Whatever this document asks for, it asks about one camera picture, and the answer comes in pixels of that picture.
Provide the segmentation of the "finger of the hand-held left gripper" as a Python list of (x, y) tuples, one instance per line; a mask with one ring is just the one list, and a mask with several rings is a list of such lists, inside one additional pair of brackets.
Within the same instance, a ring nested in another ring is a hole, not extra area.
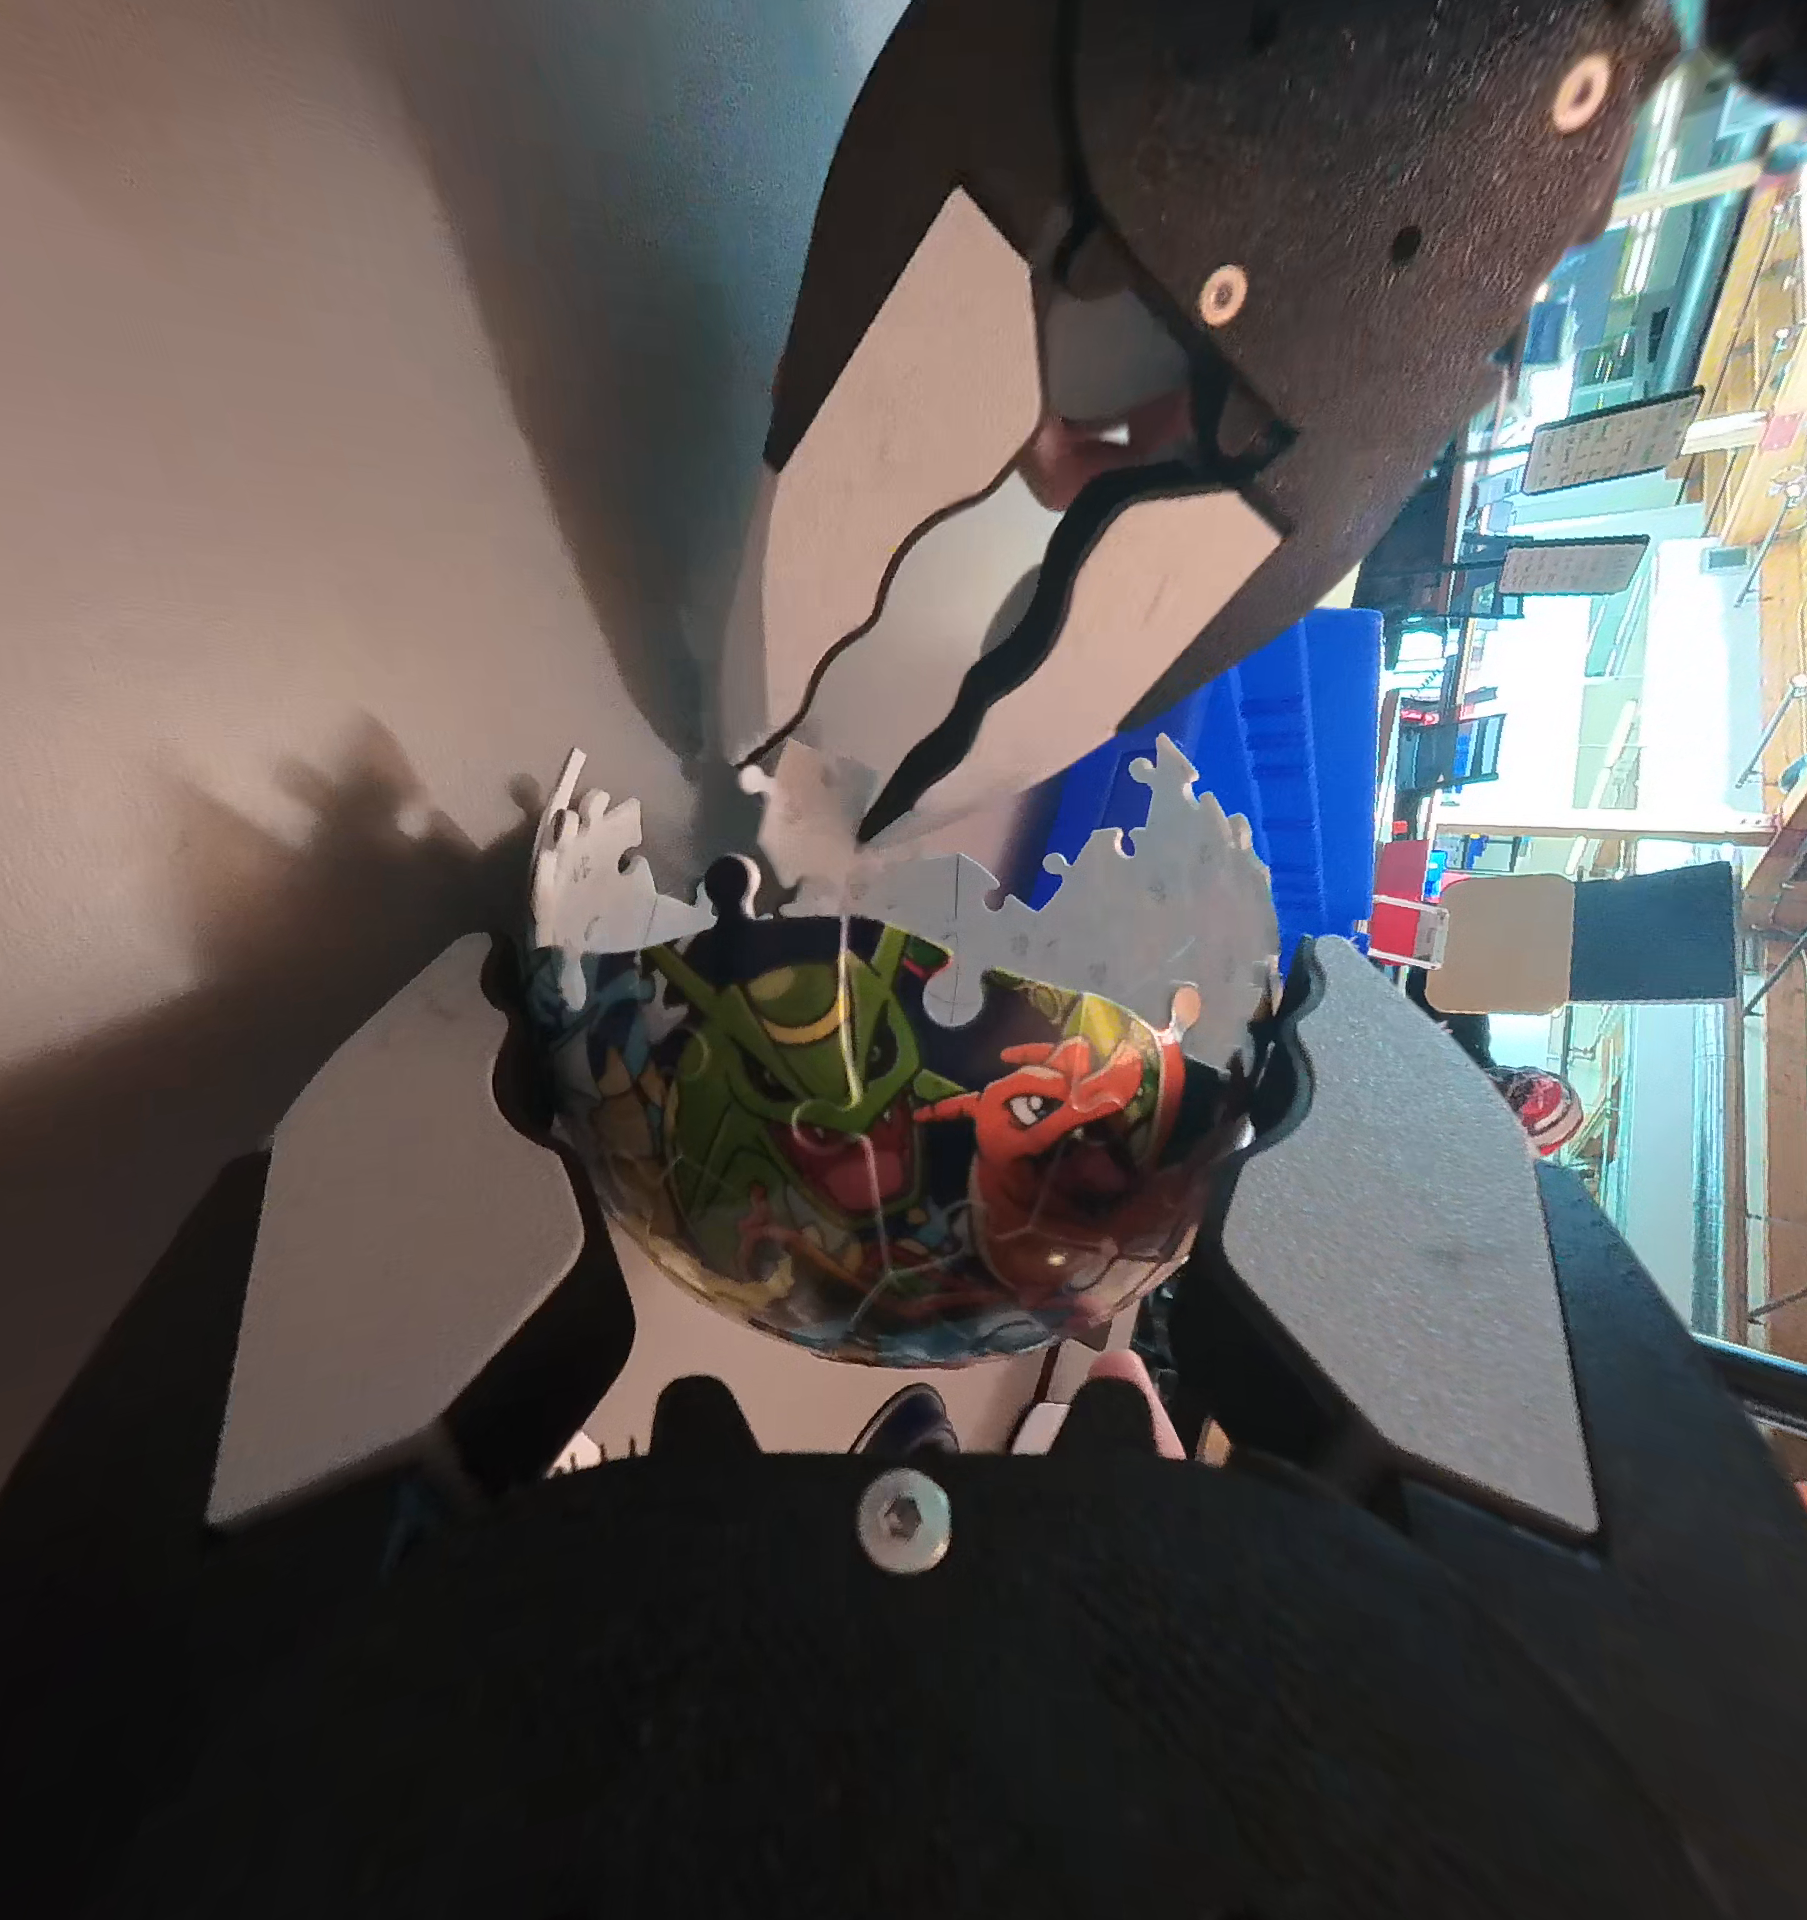
[(788, 737), (877, 775), (955, 705), (1056, 515), (1031, 270), (955, 184), (779, 468), (721, 638), (721, 753)]
[(1093, 476), (1011, 632), (870, 799), (859, 843), (900, 843), (1092, 753), (1283, 538), (1283, 522), (1226, 476), (1178, 461)]

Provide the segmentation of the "colourful half-built puzzle ball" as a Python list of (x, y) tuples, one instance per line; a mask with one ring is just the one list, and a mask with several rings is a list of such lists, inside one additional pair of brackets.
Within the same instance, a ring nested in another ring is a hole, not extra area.
[(1134, 828), (1028, 907), (967, 854), (665, 895), (573, 749), (528, 878), (530, 1032), (603, 1211), (701, 1302), (815, 1355), (961, 1369), (1169, 1281), (1256, 1139), (1278, 998), (1253, 826), (1156, 737)]

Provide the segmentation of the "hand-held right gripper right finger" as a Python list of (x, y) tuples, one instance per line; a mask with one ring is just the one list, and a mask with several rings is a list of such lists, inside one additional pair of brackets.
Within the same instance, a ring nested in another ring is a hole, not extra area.
[(1599, 1534), (1538, 1169), (1490, 1083), (1351, 941), (1299, 941), (1253, 1139), (1174, 1281), (1174, 1414), (1377, 1501), (1424, 1485)]

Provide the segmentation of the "black board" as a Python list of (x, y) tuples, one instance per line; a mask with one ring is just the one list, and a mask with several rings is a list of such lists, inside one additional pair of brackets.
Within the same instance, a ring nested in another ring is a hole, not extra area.
[(1739, 995), (1742, 886), (1730, 860), (1573, 881), (1567, 1005)]

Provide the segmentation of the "black round stand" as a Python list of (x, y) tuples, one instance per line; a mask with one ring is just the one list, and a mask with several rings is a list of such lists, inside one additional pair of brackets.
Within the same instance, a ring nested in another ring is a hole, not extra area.
[(906, 1382), (895, 1393), (850, 1442), (853, 1455), (903, 1464), (916, 1458), (950, 1458), (964, 1452), (941, 1393), (929, 1382)]

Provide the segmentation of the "black metal bar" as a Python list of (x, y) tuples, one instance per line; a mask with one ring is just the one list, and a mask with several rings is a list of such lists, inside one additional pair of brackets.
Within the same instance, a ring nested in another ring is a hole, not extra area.
[(1727, 1337), (1690, 1334), (1720, 1385), (1766, 1428), (1807, 1440), (1807, 1364)]

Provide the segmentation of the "beige board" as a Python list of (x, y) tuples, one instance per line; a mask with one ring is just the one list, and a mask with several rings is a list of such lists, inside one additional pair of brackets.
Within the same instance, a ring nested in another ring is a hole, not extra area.
[(1578, 886), (1559, 872), (1460, 875), (1442, 889), (1442, 950), (1424, 966), (1442, 1013), (1551, 1017), (1570, 998)]

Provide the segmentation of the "red box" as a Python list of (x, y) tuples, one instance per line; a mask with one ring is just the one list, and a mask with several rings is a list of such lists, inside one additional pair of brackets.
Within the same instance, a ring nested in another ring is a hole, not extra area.
[(1375, 962), (1442, 966), (1450, 936), (1450, 911), (1438, 901), (1442, 868), (1447, 854), (1424, 838), (1395, 838), (1377, 849), (1366, 922)]

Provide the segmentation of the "blue plastic bin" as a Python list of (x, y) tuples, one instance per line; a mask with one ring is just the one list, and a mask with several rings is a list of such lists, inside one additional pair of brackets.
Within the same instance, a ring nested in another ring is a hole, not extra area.
[(1278, 959), (1347, 936), (1372, 907), (1383, 616), (1317, 609), (1156, 722), (1195, 787), (1253, 826), (1271, 872)]

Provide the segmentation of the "person's left hand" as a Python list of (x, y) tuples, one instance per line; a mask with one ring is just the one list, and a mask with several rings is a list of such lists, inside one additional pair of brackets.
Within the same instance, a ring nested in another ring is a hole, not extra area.
[(1043, 513), (1061, 515), (1080, 492), (1135, 461), (1131, 419), (1046, 413), (1016, 458), (1016, 473)]

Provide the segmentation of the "hanging sign board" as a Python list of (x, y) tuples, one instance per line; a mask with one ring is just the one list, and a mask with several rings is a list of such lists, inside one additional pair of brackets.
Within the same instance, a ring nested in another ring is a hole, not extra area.
[(1649, 535), (1512, 538), (1496, 567), (1499, 597), (1612, 597), (1633, 583)]
[(1699, 404), (1703, 386), (1690, 385), (1545, 424), (1526, 443), (1518, 492), (1535, 497), (1664, 470), (1685, 452)]

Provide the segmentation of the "person's right hand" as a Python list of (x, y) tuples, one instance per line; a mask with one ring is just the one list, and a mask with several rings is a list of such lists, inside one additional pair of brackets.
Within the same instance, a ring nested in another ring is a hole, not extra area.
[(1156, 1382), (1153, 1382), (1144, 1358), (1135, 1349), (1104, 1349), (1092, 1363), (1092, 1369), (1086, 1373), (1086, 1382), (1120, 1382), (1125, 1390), (1131, 1390), (1140, 1397), (1140, 1403), (1144, 1406), (1144, 1414), (1149, 1414), (1153, 1452), (1160, 1458), (1178, 1458), (1178, 1461), (1190, 1458), (1190, 1452), (1183, 1449), (1183, 1440), (1178, 1436), (1178, 1428), (1174, 1428), (1174, 1422), (1171, 1422), (1171, 1415), (1169, 1415), (1169, 1411), (1166, 1411), (1166, 1403), (1162, 1403), (1162, 1397), (1156, 1393)]

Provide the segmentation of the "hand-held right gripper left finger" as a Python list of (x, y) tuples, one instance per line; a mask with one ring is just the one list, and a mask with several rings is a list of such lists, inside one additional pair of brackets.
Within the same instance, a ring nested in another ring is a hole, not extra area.
[(549, 1475), (634, 1340), (575, 1157), (524, 1127), (503, 950), (451, 941), (303, 1086), (266, 1194), (206, 1522), (381, 1470), (500, 1497)]

